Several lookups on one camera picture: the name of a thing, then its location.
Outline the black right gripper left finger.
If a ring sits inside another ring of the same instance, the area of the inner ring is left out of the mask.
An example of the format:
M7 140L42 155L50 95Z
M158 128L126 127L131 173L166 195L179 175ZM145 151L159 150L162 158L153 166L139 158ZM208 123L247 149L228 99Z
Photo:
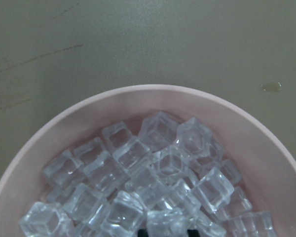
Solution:
M148 237L147 229L139 229L137 232L137 237Z

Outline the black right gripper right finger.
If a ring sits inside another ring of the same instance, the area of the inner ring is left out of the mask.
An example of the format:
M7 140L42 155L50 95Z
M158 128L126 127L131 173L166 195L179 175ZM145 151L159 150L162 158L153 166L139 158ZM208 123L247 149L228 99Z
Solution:
M188 229L187 235L188 235L188 237L200 237L200 233L196 229Z

